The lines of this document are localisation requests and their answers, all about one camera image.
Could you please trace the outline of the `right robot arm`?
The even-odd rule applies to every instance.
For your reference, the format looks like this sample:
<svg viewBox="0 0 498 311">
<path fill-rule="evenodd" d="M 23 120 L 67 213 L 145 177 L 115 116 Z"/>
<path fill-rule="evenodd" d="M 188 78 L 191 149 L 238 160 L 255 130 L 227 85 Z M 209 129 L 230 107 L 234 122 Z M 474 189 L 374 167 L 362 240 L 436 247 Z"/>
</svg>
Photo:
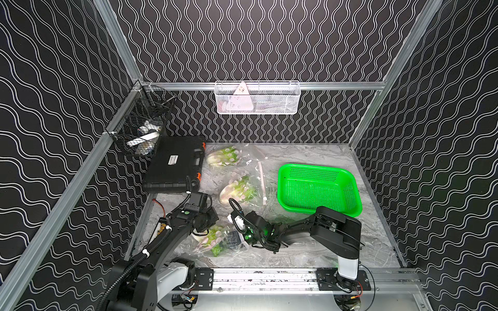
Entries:
<svg viewBox="0 0 498 311">
<path fill-rule="evenodd" d="M 228 217 L 244 241 L 252 247 L 277 253 L 282 247 L 315 241 L 338 257 L 337 273 L 356 280 L 359 273 L 361 222 L 327 207 L 318 207 L 311 216 L 291 224 L 270 223 L 255 211 L 244 214 L 232 207 Z"/>
</svg>

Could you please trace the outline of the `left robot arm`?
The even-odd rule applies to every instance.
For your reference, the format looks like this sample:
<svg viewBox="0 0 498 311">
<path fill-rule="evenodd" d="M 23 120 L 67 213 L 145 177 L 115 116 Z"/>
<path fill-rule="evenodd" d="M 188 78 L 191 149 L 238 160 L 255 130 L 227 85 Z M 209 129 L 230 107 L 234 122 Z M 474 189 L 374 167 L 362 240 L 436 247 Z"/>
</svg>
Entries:
<svg viewBox="0 0 498 311">
<path fill-rule="evenodd" d="M 191 234 L 208 233 L 219 220 L 210 195 L 195 192 L 186 178 L 187 198 L 165 216 L 165 227 L 142 251 L 113 268 L 97 310 L 156 310 L 159 271 L 177 246 Z"/>
</svg>

